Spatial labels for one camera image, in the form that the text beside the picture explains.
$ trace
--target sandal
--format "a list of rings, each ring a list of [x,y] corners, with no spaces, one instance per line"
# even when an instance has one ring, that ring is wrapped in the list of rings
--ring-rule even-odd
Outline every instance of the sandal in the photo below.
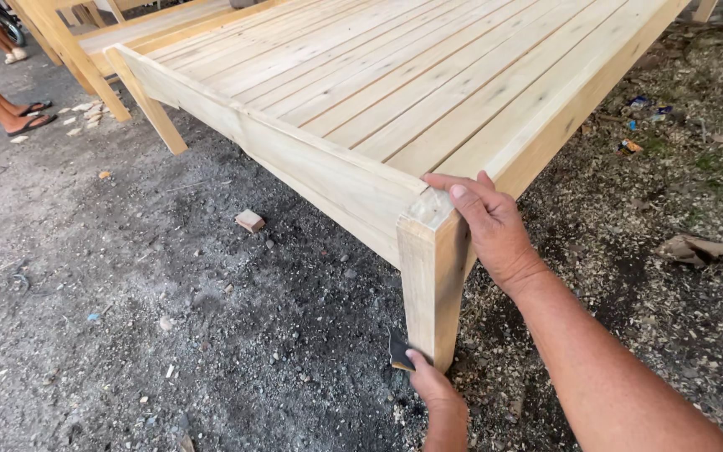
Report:
[[[7,136],[15,137],[16,135],[24,134],[25,132],[29,132],[30,130],[35,130],[36,128],[44,127],[46,124],[49,124],[50,122],[52,122],[58,118],[58,115],[53,114],[52,116],[47,117],[49,119],[45,120],[44,122],[42,122],[40,124],[36,124],[35,126],[32,125],[33,122],[37,121],[38,119],[44,118],[45,116],[46,115],[36,116],[35,118],[30,119],[29,121],[26,122],[24,127],[20,128],[19,130],[16,130],[15,132],[8,132]]]
[[[33,102],[33,103],[30,104],[30,106],[28,106],[28,107],[26,108],[26,110],[24,110],[24,111],[22,111],[21,113],[19,113],[19,114],[18,114],[18,117],[19,117],[19,118],[24,118],[26,115],[28,115],[28,114],[30,114],[30,113],[43,112],[45,109],[47,109],[47,108],[49,108],[49,107],[51,107],[51,106],[52,106],[52,101],[51,101],[51,100],[46,100],[46,101],[44,101],[44,102]]]

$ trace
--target man's right hand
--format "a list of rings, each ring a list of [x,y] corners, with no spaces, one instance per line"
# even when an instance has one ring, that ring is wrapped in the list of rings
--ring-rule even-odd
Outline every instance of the man's right hand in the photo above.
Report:
[[[549,271],[528,240],[515,200],[496,191],[485,171],[477,180],[433,173],[422,179],[451,195],[470,225],[473,250],[504,292],[519,290],[529,277]]]

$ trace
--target sandpaper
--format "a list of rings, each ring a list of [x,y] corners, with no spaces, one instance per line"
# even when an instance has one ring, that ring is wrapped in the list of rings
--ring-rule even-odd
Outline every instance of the sandpaper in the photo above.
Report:
[[[401,336],[397,334],[397,331],[387,328],[390,334],[390,364],[392,367],[403,369],[409,372],[415,372],[415,365],[411,363],[407,356],[407,350],[410,349],[409,344]]]

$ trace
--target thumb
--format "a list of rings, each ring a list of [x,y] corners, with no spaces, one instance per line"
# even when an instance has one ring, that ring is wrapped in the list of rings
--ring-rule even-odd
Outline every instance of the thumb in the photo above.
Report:
[[[487,221],[492,221],[485,203],[466,186],[454,185],[448,192],[451,194],[451,202],[454,203],[454,207],[462,214],[471,229],[477,229]]]

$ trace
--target fingernail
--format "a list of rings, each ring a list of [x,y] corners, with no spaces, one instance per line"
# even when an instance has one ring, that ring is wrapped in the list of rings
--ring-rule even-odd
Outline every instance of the fingernail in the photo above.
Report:
[[[464,185],[455,185],[451,187],[451,196],[454,198],[461,198],[467,193],[467,187]]]

